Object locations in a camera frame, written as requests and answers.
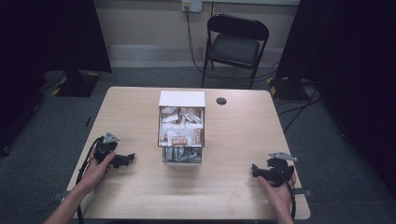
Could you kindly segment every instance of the box lid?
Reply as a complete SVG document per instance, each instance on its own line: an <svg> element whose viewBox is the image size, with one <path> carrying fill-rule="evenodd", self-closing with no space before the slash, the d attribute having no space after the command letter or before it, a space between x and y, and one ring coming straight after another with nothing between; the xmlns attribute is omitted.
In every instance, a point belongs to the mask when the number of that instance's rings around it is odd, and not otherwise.
<svg viewBox="0 0 396 224"><path fill-rule="evenodd" d="M205 92L161 91L160 106L205 107Z"/></svg>

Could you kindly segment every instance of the box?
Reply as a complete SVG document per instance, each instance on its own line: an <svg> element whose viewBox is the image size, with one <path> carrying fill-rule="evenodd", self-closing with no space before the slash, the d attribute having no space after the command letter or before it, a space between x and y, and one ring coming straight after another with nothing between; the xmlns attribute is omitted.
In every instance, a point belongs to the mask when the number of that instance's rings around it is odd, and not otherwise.
<svg viewBox="0 0 396 224"><path fill-rule="evenodd" d="M205 92L162 91L158 147L168 165L200 165L205 145Z"/></svg>

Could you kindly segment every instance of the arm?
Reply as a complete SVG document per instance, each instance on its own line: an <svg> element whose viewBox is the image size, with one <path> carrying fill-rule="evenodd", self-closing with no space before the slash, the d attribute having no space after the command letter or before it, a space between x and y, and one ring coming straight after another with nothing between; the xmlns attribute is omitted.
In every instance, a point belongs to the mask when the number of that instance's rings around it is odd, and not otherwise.
<svg viewBox="0 0 396 224"><path fill-rule="evenodd" d="M295 183L295 174L291 176L289 184L292 186ZM268 196L271 206L274 209L276 220L278 224L294 223L290 214L291 197L288 186L283 184L278 188L273 188L262 176L258 176L260 184L264 188Z"/></svg>
<svg viewBox="0 0 396 224"><path fill-rule="evenodd" d="M116 153L111 152L100 164L95 159L92 159L81 181L73 187L45 223L70 223L84 197L100 182L108 164L115 156Z"/></svg>

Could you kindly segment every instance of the light wood tabletop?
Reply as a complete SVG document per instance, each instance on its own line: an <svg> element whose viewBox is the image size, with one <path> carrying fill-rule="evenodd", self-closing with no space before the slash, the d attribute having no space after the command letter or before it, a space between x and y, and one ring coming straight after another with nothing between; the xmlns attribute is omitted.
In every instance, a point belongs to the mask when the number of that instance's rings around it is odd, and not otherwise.
<svg viewBox="0 0 396 224"><path fill-rule="evenodd" d="M158 147L161 91L205 92L202 165L168 166ZM216 100L223 97L226 105ZM111 169L81 204L86 218L275 219L251 164L268 169L270 152L287 152L267 91L112 87L99 110L67 189L93 141L106 132L119 139L117 154L135 153L129 166ZM296 188L301 187L297 174ZM296 219L310 211L296 195Z"/></svg>

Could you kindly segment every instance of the carpeted floor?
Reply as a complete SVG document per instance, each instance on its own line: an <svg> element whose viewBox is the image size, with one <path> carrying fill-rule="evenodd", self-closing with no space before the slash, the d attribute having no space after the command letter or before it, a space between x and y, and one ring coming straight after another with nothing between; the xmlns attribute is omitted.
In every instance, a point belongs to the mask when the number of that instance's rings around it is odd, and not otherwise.
<svg viewBox="0 0 396 224"><path fill-rule="evenodd" d="M261 68L258 76L271 72L272 68ZM215 73L248 77L231 67L216 68ZM48 83L44 87L54 83L61 74L47 73ZM52 96L56 85L45 90L39 110L10 145L10 155L0 158L0 222L42 223L56 208L58 203L52 200L52 195L67 187L108 88L199 88L200 85L201 75L194 67L114 68L113 74L101 76L90 98ZM315 85L304 86L308 94L314 92ZM205 87L246 88L212 78L206 80ZM260 81L253 89L268 90L268 87L265 81ZM279 114L303 105L278 100L274 103ZM279 115L284 129L298 111ZM313 193L307 197L311 218L296 223L395 222L395 202L371 166L343 138L337 119L325 104L318 101L307 106L285 135L290 152L299 159L296 169L301 182ZM86 223L109 221L88 219ZM162 221L142 220L141 223Z"/></svg>

